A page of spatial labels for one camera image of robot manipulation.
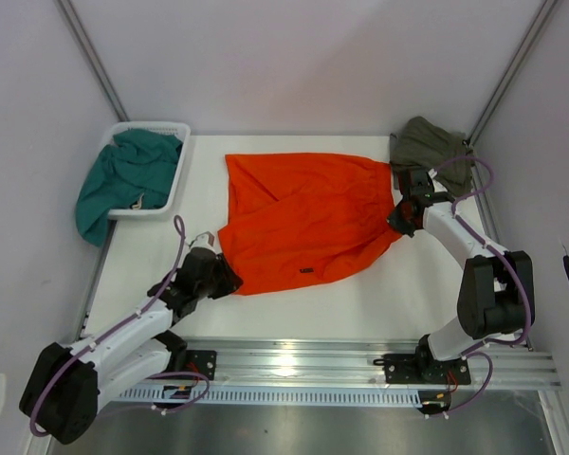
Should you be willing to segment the orange shorts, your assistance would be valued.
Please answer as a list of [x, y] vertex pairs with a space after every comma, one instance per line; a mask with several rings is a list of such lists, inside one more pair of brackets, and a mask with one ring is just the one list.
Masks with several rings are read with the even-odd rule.
[[399, 234], [391, 166], [356, 155], [226, 155], [228, 221], [223, 254], [238, 294], [327, 284], [371, 266]]

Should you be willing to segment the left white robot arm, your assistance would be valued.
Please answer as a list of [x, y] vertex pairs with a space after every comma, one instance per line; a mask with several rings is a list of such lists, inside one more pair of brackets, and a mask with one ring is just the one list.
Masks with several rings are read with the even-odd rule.
[[106, 405], [146, 378], [206, 379], [190, 368], [188, 343], [172, 328], [201, 300], [223, 298], [242, 284], [223, 254], [197, 246], [114, 326], [70, 345], [45, 347], [19, 402], [31, 431], [71, 444]]

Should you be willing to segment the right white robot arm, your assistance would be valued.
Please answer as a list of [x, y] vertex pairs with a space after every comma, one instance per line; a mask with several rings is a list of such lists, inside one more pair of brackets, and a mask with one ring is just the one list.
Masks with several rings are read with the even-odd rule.
[[532, 261], [479, 233], [447, 191], [433, 184], [435, 170], [410, 168], [396, 174], [402, 198], [388, 217], [409, 237], [424, 230], [440, 242], [463, 274], [456, 318], [420, 338], [405, 359], [420, 380], [431, 383], [489, 344], [526, 342], [535, 321]]

